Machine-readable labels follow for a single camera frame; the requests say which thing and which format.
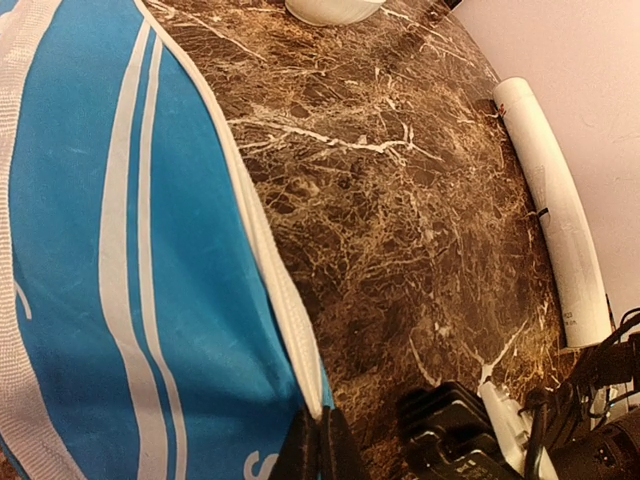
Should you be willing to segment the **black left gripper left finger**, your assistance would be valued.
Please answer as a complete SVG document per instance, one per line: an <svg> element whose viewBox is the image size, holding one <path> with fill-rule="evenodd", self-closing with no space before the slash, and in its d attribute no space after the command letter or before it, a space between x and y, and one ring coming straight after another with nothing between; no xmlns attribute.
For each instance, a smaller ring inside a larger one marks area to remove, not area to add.
<svg viewBox="0 0 640 480"><path fill-rule="evenodd" d="M273 480L316 480L320 478L320 434L307 409L299 410L272 468Z"/></svg>

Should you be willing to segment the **blue racket bag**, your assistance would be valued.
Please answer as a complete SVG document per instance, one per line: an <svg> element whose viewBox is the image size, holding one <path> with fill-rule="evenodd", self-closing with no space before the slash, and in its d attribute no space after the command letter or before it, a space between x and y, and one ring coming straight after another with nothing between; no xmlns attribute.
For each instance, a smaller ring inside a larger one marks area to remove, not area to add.
<svg viewBox="0 0 640 480"><path fill-rule="evenodd" d="M1 5L1 450L26 479L266 479L331 403L212 89L140 1Z"/></svg>

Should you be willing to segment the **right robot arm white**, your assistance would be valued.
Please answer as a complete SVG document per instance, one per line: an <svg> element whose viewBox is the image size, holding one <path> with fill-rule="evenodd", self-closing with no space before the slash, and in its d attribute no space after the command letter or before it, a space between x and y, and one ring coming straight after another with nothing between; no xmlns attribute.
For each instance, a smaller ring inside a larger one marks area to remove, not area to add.
<svg viewBox="0 0 640 480"><path fill-rule="evenodd" d="M639 393L639 309L589 348L554 391L535 388L522 412L533 416L525 448L525 479L542 477L547 450L560 479L637 479L639 408L615 418L614 407Z"/></svg>

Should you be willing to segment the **white shuttlecock tube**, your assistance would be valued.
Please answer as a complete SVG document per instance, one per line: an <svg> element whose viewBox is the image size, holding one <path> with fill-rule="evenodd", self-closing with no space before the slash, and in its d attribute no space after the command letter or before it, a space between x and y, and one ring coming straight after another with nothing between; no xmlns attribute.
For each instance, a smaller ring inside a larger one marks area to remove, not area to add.
<svg viewBox="0 0 640 480"><path fill-rule="evenodd" d="M579 349L612 333L601 269L586 214L556 136L521 77L493 90L529 187L556 282L566 346Z"/></svg>

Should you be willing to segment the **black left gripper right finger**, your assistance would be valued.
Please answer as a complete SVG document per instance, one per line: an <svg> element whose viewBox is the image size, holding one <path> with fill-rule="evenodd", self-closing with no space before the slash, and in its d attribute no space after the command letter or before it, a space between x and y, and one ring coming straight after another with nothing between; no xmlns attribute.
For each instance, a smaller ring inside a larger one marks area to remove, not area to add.
<svg viewBox="0 0 640 480"><path fill-rule="evenodd" d="M319 433L320 478L323 480L369 480L359 447L343 412L323 408Z"/></svg>

